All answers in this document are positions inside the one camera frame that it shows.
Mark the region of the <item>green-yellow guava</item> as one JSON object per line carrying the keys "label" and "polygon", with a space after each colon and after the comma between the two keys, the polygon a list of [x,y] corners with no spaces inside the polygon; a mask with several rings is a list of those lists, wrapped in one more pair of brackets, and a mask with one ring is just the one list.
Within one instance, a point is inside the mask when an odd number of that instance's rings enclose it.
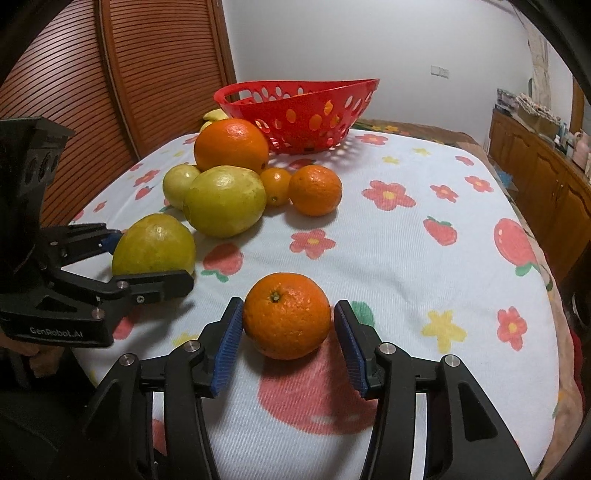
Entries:
{"label": "green-yellow guava", "polygon": [[114,250],[114,276],[184,270],[192,275],[197,246],[190,231],[176,218],[150,214],[135,222]]}

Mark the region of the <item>small yellow-green guava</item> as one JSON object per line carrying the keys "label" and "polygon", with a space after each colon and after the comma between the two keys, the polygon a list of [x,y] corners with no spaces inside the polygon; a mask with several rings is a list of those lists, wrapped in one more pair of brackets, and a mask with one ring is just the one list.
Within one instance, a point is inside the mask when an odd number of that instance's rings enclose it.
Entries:
{"label": "small yellow-green guava", "polygon": [[184,198],[190,185],[200,171],[194,165],[180,164],[172,167],[162,180],[162,191],[168,203],[178,209],[183,209]]}

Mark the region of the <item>large yellow-green guava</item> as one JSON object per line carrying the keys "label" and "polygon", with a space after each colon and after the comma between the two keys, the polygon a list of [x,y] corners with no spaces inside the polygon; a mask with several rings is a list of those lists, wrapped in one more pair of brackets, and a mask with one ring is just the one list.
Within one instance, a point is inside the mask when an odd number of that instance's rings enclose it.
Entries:
{"label": "large yellow-green guava", "polygon": [[189,224],[205,236],[224,239],[256,225],[266,209],[266,189],[256,172],[217,166],[201,172],[183,201]]}

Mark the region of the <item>wooden louvered wardrobe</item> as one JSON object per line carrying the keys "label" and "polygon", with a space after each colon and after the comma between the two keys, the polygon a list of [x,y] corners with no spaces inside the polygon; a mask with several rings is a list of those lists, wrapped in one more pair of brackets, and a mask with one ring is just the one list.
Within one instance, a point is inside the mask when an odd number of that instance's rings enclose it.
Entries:
{"label": "wooden louvered wardrobe", "polygon": [[218,1],[73,1],[22,53],[1,87],[5,118],[73,131],[46,190],[45,226],[77,219],[124,172],[198,130],[235,80]]}

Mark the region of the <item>large orange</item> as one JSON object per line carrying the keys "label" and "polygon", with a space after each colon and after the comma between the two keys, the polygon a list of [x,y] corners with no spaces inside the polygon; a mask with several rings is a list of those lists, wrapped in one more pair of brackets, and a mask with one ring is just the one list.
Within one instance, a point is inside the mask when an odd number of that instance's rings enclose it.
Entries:
{"label": "large orange", "polygon": [[201,172],[228,165],[260,173],[270,160],[270,147],[256,125],[242,119],[224,119],[198,134],[193,156]]}

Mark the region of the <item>yellow plush toy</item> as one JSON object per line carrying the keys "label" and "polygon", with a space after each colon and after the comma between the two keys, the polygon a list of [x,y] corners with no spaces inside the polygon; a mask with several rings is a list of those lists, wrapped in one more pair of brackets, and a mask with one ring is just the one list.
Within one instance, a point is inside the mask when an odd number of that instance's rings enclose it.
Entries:
{"label": "yellow plush toy", "polygon": [[211,126],[212,123],[215,123],[215,122],[218,122],[221,120],[225,120],[228,118],[229,118],[228,114],[226,114],[221,108],[211,110],[211,111],[207,112],[204,115],[204,117],[202,117],[202,120],[204,120],[204,123],[202,123],[199,131],[202,132],[202,131],[204,131],[205,128],[207,128],[208,126]]}

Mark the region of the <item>medium mandarin orange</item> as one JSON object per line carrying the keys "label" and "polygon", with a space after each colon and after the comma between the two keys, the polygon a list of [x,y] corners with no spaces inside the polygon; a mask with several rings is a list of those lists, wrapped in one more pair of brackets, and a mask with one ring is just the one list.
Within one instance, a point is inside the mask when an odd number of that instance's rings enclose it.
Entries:
{"label": "medium mandarin orange", "polygon": [[342,181],[329,168],[308,165],[290,178],[288,197],[298,213],[310,217],[325,216],[341,203]]}

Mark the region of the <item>red perforated plastic basket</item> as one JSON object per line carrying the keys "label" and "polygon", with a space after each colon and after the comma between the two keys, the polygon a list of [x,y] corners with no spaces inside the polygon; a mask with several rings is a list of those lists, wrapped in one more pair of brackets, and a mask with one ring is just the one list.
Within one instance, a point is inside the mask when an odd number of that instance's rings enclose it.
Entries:
{"label": "red perforated plastic basket", "polygon": [[218,89],[213,100],[232,118],[256,125],[276,154],[338,146],[372,101],[380,80],[259,80]]}

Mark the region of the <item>wooden sideboard cabinet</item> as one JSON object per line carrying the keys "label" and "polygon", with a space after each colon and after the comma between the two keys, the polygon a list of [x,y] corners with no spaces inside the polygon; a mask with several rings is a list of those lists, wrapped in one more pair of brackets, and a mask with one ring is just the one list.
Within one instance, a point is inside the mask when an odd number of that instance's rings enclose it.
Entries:
{"label": "wooden sideboard cabinet", "polygon": [[555,280],[584,269],[590,254],[590,185],[576,165],[542,137],[495,108],[489,155],[517,188],[515,202]]}

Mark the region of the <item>clutter on sideboard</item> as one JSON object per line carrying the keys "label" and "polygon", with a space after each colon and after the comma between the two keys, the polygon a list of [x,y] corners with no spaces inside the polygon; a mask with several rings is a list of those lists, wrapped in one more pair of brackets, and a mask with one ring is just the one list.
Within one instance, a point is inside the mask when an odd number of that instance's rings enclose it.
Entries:
{"label": "clutter on sideboard", "polygon": [[529,152],[547,144],[584,170],[590,154],[587,136],[571,133],[566,124],[547,107],[528,95],[497,89],[497,101],[489,131],[489,154],[519,186],[528,179],[532,162]]}

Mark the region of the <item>white wall switch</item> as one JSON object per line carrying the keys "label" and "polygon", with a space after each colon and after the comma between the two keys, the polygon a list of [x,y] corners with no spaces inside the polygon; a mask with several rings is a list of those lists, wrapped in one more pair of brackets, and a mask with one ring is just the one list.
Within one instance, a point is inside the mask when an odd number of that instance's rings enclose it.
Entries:
{"label": "white wall switch", "polygon": [[437,76],[437,77],[441,77],[441,78],[446,78],[446,79],[450,78],[449,70],[446,68],[440,67],[440,66],[432,65],[431,66],[431,74],[433,76]]}

